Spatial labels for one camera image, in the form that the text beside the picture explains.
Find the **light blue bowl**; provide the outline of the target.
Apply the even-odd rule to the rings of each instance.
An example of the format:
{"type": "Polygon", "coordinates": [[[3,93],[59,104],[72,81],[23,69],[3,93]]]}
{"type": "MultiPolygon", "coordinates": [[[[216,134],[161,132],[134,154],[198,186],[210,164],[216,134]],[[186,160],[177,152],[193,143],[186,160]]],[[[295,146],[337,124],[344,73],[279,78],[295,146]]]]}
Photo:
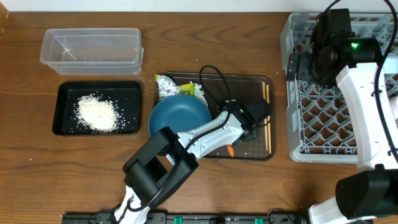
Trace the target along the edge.
{"type": "Polygon", "coordinates": [[[398,56],[395,54],[388,54],[383,69],[385,74],[398,74],[398,56]]]}

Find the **orange carrot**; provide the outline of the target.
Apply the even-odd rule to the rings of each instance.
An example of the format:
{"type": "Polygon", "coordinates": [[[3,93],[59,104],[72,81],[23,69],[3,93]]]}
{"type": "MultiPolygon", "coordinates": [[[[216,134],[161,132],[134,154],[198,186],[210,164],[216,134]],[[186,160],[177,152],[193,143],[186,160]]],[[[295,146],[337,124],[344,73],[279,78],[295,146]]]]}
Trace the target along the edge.
{"type": "Polygon", "coordinates": [[[231,144],[227,145],[226,148],[227,148],[228,153],[230,154],[230,156],[234,157],[234,147],[233,147],[233,145],[231,145],[231,144]]]}

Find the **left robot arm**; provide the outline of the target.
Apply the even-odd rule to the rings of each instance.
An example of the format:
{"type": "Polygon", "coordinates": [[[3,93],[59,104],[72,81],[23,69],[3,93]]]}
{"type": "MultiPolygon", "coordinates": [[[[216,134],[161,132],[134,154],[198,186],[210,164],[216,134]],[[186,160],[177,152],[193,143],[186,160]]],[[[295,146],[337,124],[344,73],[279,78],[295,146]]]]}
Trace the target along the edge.
{"type": "Polygon", "coordinates": [[[215,149],[235,145],[271,113],[266,102],[244,106],[228,101],[216,119],[191,131],[160,129],[123,166],[126,196],[114,211],[116,223],[144,223],[150,209],[171,197],[215,149]]]}

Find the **white rice pile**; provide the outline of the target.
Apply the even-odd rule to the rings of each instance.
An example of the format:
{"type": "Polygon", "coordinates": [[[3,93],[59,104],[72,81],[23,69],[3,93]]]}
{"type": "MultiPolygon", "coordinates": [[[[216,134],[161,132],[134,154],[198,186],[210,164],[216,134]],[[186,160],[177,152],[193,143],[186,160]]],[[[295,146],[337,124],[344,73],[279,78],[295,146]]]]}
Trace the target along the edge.
{"type": "Polygon", "coordinates": [[[95,94],[83,95],[74,103],[74,120],[84,131],[108,134],[126,125],[123,109],[110,99],[95,94]]]}

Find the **dark blue plate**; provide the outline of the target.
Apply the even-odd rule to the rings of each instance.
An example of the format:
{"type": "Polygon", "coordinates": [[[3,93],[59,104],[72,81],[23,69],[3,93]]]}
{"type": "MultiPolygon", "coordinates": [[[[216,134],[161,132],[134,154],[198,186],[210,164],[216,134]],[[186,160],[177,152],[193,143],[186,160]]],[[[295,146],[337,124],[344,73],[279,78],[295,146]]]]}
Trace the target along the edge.
{"type": "Polygon", "coordinates": [[[149,135],[168,126],[174,133],[190,131],[212,120],[206,104],[194,96],[174,95],[157,103],[149,117],[149,135]]]}

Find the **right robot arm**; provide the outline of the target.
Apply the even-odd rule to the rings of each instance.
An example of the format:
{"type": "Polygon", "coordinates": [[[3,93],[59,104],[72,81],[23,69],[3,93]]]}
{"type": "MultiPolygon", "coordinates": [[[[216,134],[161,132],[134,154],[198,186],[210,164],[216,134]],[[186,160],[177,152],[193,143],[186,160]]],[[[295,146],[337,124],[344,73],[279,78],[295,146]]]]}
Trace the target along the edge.
{"type": "Polygon", "coordinates": [[[358,173],[338,181],[335,194],[308,209],[310,223],[353,223],[397,214],[397,127],[387,97],[380,48],[374,39],[341,39],[319,54],[286,52],[282,56],[286,72],[288,107],[286,112],[289,154],[296,162],[353,163],[358,173]],[[336,109],[349,112],[347,123],[353,128],[356,155],[312,154],[300,149],[333,147],[336,131],[324,137],[314,125],[330,129],[337,122],[328,111],[333,98],[327,89],[315,85],[299,89],[298,75],[316,74],[316,62],[326,67],[332,85],[340,90],[344,105],[336,109]]]}

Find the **pale pink cup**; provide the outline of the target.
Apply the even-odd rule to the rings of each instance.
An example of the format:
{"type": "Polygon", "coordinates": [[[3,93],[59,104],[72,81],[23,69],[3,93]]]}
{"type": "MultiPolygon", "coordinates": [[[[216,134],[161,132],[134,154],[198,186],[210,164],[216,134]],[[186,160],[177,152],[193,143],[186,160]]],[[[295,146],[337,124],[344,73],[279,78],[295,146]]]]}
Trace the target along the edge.
{"type": "Polygon", "coordinates": [[[389,104],[391,107],[392,115],[395,121],[398,120],[398,96],[389,99],[389,104]]]}

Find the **white tissue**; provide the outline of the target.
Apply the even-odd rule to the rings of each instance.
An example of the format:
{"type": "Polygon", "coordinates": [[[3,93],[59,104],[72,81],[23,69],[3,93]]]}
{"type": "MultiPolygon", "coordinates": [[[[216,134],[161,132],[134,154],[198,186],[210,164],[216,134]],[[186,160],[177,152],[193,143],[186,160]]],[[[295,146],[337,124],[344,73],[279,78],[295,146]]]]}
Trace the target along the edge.
{"type": "Polygon", "coordinates": [[[194,83],[194,96],[198,98],[204,105],[208,106],[208,103],[204,97],[205,92],[201,88],[202,85],[194,83]]]}

